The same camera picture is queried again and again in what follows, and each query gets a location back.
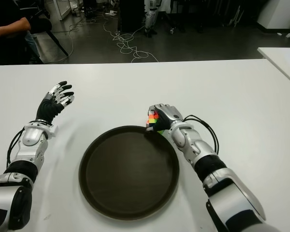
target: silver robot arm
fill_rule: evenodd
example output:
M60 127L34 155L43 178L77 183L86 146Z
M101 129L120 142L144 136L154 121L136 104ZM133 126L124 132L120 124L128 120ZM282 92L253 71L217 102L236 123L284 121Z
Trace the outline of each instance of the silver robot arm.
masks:
M62 93L72 87L66 84L66 81L60 82L46 94L36 120L15 136L19 150L12 162L9 154L14 145L11 143L7 169L0 175L0 232L19 230L29 222L33 185L43 165L48 140L57 133L52 120L74 100L73 92Z
M145 14L145 33L150 33L158 18L158 8L161 6L162 0L150 0L149 11Z
M219 232L277 232L265 224L265 213L255 195L200 137L174 106L151 106L159 119L148 131L169 130L177 148L184 153L208 196L206 208Z

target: robot finger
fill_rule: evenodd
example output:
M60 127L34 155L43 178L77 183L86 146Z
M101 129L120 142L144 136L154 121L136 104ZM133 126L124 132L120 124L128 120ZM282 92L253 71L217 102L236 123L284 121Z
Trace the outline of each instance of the robot finger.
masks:
M63 107L67 107L74 101L74 95L68 96L65 99L61 100L59 104L63 105Z
M60 98L63 100L64 97L72 96L74 92L66 92L66 93L61 93Z
M154 131L154 127L147 127L146 131L150 132L150 131Z
M64 90L70 89L70 88L72 88L72 85L62 86L59 88L59 93L61 93Z
M55 102L56 102L56 103L59 102L60 99L61 99L60 93L59 93L59 92L56 92L56 93L54 94L54 96L55 96Z
M66 81L62 81L59 82L58 84L56 84L54 87L51 88L51 90L48 92L50 95L54 95L58 92L58 90L60 89L60 87L66 85L67 82Z
M150 106L148 109L147 115L149 115L149 112L154 112L154 111L155 111L155 106L154 105Z
M177 110L174 106L171 106L169 104L159 104L159 105L155 105L155 108L157 110L161 110L161 111L170 111L170 110Z
M157 104L155 105L155 111L159 114L160 116L160 113L164 112L166 110L166 106L165 104Z

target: white desk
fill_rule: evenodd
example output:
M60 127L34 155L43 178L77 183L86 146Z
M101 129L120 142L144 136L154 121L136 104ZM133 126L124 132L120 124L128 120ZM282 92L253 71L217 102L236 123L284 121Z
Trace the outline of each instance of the white desk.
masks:
M221 159L259 198L268 223L290 232L290 81L267 60L0 67L0 174L11 139L62 80L73 84L75 101L53 121L59 133L49 141L22 231L213 231L202 185L180 152L177 192L152 217L105 218L80 192L78 168L89 144L109 129L145 125L148 107L163 102L212 126Z
M290 79L290 48L259 47L258 51Z

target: robot forearm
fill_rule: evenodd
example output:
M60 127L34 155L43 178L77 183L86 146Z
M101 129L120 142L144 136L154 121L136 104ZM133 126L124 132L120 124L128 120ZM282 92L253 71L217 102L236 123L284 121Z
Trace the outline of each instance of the robot forearm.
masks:
M47 149L45 127L42 122L25 126L16 158L0 175L0 231L21 229L30 219L31 191Z
M169 133L202 181L209 197L206 208L218 231L242 231L264 223L265 213L258 199L192 125L175 123Z

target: round tray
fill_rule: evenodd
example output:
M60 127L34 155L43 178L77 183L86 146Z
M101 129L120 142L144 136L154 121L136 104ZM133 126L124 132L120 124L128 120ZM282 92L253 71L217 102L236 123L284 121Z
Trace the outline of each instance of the round tray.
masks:
M100 213L120 220L145 218L162 208L177 187L179 164L171 144L144 127L109 130L80 164L84 197Z

